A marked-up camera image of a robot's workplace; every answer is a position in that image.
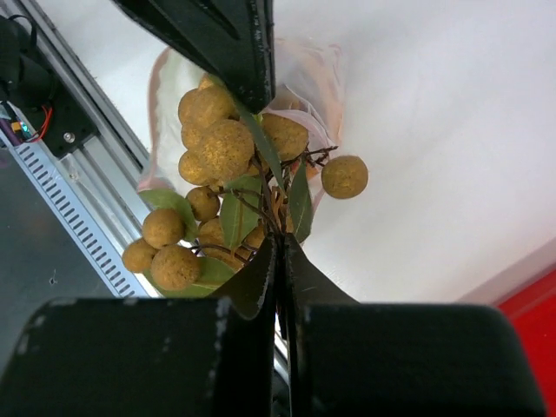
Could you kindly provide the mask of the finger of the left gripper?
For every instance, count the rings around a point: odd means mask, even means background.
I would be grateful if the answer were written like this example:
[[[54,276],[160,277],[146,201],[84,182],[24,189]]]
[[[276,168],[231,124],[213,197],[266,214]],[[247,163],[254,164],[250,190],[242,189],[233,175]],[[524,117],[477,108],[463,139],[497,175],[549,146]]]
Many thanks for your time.
[[[120,0],[135,23],[218,77],[250,112],[275,98],[274,8],[269,0]]]

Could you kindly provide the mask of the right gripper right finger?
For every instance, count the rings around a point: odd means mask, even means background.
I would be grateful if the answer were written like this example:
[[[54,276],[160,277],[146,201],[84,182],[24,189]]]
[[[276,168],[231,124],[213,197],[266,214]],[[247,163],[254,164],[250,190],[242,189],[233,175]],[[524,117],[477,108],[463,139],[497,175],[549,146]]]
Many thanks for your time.
[[[362,303],[283,240],[294,416],[544,416],[510,321],[459,303]]]

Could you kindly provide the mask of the longan fruit bunch toy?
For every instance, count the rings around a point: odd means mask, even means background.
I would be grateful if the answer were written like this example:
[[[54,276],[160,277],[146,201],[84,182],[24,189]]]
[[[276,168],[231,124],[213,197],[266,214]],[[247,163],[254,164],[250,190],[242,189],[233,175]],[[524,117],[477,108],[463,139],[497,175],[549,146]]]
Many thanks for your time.
[[[177,115],[184,147],[177,171],[190,190],[143,189],[150,211],[122,253],[123,266],[162,295],[215,292],[254,260],[268,235],[305,241],[314,216],[312,178],[339,200],[367,187],[360,157],[312,148],[310,130],[296,118],[242,114],[212,76],[182,96]]]

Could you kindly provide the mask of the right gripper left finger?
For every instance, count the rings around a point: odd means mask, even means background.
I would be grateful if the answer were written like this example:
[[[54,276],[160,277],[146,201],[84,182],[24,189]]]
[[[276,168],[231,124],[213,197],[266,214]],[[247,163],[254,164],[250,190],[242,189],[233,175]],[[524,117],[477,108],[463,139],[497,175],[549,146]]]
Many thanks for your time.
[[[276,240],[199,299],[58,298],[1,377],[4,416],[268,416]]]

